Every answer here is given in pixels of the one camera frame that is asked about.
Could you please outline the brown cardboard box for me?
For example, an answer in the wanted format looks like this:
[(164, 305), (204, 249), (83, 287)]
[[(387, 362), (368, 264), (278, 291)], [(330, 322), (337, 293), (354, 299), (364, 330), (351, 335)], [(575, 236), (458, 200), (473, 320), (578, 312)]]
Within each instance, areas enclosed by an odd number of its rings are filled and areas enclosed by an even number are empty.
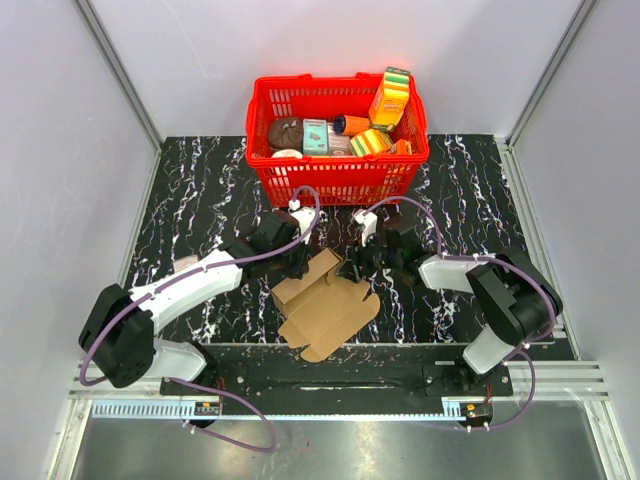
[(338, 275), (342, 258), (324, 249), (309, 260), (301, 279), (285, 279), (271, 289), (284, 316), (278, 334), (302, 360), (319, 363), (352, 339), (379, 313), (380, 299), (366, 281), (353, 283)]

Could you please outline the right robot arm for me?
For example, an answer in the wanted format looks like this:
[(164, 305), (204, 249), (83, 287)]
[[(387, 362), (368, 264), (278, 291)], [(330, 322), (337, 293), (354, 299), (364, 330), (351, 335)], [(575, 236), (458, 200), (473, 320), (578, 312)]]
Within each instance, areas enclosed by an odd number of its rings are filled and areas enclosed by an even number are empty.
[(518, 347), (546, 336), (563, 313), (561, 297), (527, 254), (507, 249), (495, 255), (451, 256), (427, 251), (411, 227), (377, 227), (376, 216), (359, 211), (360, 239), (347, 249), (337, 275), (358, 283), (391, 270), (414, 287), (472, 294), (487, 325), (463, 350), (456, 387), (476, 396), (490, 371)]

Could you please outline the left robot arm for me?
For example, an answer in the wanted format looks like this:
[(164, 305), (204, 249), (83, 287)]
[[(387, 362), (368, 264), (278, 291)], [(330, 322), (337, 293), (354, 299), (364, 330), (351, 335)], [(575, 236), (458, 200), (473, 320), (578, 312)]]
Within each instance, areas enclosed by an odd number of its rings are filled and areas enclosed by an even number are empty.
[(78, 338), (85, 353), (81, 369), (95, 365), (115, 388), (158, 376), (180, 379), (195, 395), (208, 394), (217, 381), (216, 361), (194, 341), (161, 339), (162, 330), (271, 270), (301, 278), (308, 271), (308, 244), (318, 216), (309, 207), (266, 212), (257, 226), (191, 266), (147, 285), (104, 288)]

